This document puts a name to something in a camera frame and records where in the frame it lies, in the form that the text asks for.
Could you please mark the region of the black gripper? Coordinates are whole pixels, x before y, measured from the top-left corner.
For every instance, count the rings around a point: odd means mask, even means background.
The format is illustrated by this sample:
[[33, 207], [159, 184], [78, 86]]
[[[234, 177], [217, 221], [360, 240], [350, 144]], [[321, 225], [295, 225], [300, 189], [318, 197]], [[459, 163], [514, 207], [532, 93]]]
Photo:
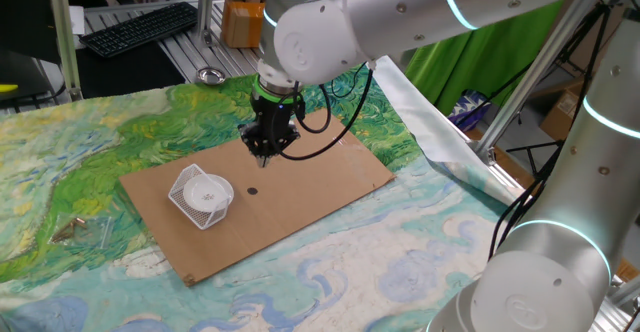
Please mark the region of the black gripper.
[[249, 152], [256, 158], [259, 168], [269, 165], [271, 159], [281, 155], [295, 142], [300, 134], [291, 121], [294, 102], [288, 98], [271, 101], [261, 95], [251, 100], [255, 113], [253, 123], [238, 126], [240, 138]]

